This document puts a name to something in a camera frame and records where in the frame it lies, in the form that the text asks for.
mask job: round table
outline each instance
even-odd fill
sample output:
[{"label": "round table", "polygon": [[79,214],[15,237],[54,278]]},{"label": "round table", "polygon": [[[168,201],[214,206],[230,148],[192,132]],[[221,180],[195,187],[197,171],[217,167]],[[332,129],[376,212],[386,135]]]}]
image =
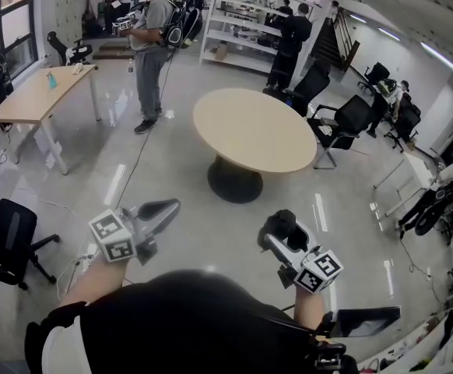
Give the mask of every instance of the round table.
[{"label": "round table", "polygon": [[209,185],[232,203],[258,198],[263,189],[259,172],[298,171],[317,151],[306,121],[282,101],[258,91],[212,91],[195,105],[194,123],[216,152],[208,170]]}]

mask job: staircase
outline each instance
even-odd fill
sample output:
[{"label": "staircase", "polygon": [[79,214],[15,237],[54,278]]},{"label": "staircase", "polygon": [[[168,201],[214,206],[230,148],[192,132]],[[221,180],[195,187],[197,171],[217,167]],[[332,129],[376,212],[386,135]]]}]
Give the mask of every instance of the staircase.
[{"label": "staircase", "polygon": [[93,54],[93,59],[130,59],[133,58],[133,50],[128,47],[128,42],[113,41],[100,46],[99,51]]},{"label": "staircase", "polygon": [[325,24],[314,43],[313,50],[311,50],[311,57],[323,58],[330,62],[337,69],[342,69],[342,60],[339,55],[339,47],[337,46],[337,38],[335,37],[335,30],[332,25]]}]

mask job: stair railing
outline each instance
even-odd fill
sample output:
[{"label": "stair railing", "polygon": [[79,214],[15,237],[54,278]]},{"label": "stair railing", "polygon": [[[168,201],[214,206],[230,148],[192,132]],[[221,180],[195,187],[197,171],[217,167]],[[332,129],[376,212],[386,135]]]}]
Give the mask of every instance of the stair railing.
[{"label": "stair railing", "polygon": [[343,55],[341,56],[342,70],[346,71],[351,65],[358,47],[360,46],[359,41],[353,41],[349,34],[348,24],[346,22],[346,15],[342,7],[339,7],[337,16],[334,21],[334,29],[336,34],[340,34],[342,45],[344,46]]}]

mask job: black backpack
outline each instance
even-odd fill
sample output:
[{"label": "black backpack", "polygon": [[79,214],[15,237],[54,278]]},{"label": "black backpack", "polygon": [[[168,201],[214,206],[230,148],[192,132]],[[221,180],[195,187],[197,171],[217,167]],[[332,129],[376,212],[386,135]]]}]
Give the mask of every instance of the black backpack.
[{"label": "black backpack", "polygon": [[183,4],[174,2],[173,0],[166,1],[174,7],[174,10],[171,14],[170,22],[161,34],[163,38],[162,45],[179,48],[197,22],[200,12],[198,9],[193,9],[187,14]]}]

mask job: gray t-shirt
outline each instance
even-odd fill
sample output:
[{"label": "gray t-shirt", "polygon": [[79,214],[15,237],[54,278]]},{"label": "gray t-shirt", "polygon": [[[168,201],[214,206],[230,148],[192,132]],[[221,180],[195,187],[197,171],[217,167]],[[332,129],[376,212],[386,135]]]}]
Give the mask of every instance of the gray t-shirt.
[{"label": "gray t-shirt", "polygon": [[[135,29],[155,29],[163,28],[170,22],[174,6],[167,0],[151,0],[147,10],[142,13],[139,21],[133,26]],[[132,49],[136,51],[147,51],[157,47],[157,43],[141,41],[134,36],[130,36]]]}]

